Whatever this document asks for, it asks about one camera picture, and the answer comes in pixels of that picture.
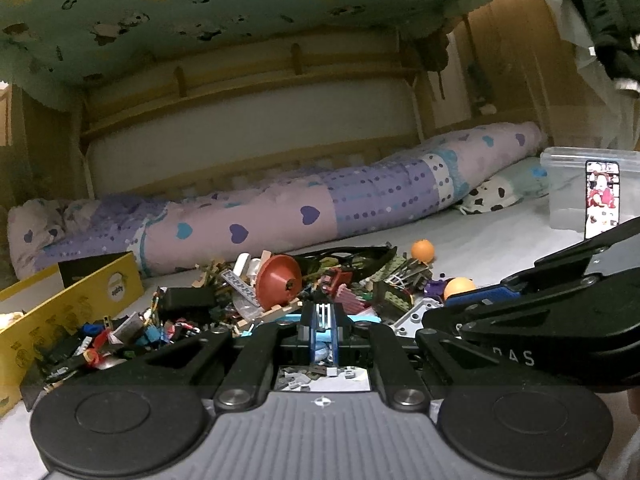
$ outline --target smartphone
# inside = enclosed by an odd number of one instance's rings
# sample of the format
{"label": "smartphone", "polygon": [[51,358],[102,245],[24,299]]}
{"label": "smartphone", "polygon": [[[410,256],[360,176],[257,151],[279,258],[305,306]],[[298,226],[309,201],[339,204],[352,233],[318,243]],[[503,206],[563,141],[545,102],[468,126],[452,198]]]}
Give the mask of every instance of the smartphone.
{"label": "smartphone", "polygon": [[608,160],[588,160],[584,239],[613,229],[619,222],[620,167]]}

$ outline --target clear plastic container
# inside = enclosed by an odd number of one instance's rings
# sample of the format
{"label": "clear plastic container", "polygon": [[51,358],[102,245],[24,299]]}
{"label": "clear plastic container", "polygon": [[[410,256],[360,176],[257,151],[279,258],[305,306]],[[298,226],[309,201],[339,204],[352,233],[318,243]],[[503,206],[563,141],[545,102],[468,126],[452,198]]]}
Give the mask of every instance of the clear plastic container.
{"label": "clear plastic container", "polygon": [[584,231],[588,160],[620,165],[620,222],[640,216],[640,152],[553,147],[540,155],[549,179],[549,223],[553,229]]}

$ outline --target gray ribbed plate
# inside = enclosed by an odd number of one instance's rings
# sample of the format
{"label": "gray ribbed plate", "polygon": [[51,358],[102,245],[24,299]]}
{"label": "gray ribbed plate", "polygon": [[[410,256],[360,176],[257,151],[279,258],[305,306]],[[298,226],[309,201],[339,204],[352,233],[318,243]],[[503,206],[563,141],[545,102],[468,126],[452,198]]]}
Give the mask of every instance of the gray ribbed plate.
{"label": "gray ribbed plate", "polygon": [[[60,473],[46,477],[70,478]],[[196,451],[146,478],[504,479],[449,449],[427,416],[395,412],[382,403],[377,393],[283,392],[270,393],[264,405],[251,412],[220,416]],[[588,473],[577,480],[598,478]]]}

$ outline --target yellow box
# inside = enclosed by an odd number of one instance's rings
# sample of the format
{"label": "yellow box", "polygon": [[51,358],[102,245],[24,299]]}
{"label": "yellow box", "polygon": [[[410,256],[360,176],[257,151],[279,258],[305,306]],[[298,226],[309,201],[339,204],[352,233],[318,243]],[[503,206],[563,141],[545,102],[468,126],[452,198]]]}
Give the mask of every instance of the yellow box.
{"label": "yellow box", "polygon": [[0,331],[0,416],[21,398],[20,383],[64,328],[116,316],[144,292],[132,253],[60,262],[0,292],[0,312],[27,314]]}

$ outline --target ping pong ball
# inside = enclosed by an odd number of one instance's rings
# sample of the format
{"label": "ping pong ball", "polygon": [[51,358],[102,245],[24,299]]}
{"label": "ping pong ball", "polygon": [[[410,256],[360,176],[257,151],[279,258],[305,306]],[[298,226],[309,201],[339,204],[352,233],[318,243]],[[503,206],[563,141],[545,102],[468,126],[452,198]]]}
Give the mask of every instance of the ping pong ball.
{"label": "ping pong ball", "polygon": [[444,288],[442,297],[446,301],[449,296],[454,294],[462,294],[463,292],[469,292],[470,290],[476,290],[476,284],[469,278],[454,278]]}
{"label": "ping pong ball", "polygon": [[411,246],[411,257],[424,264],[431,263],[436,255],[436,249],[428,240],[418,240]]}

